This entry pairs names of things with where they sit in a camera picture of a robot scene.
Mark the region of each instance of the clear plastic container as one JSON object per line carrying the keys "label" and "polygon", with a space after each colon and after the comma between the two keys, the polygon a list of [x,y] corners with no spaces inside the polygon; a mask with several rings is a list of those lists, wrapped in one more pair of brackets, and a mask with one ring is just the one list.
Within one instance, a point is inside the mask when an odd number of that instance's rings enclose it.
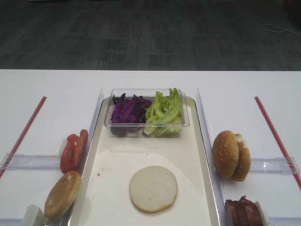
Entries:
{"label": "clear plastic container", "polygon": [[182,127],[189,126],[189,119],[186,106],[185,94],[177,89],[180,95],[181,109],[178,123],[112,123],[112,113],[115,107],[113,97],[121,97],[126,94],[126,98],[131,100],[134,95],[143,96],[144,99],[154,103],[157,92],[163,93],[163,97],[169,96],[170,89],[113,89],[111,92],[109,106],[104,119],[110,137],[180,137]]}

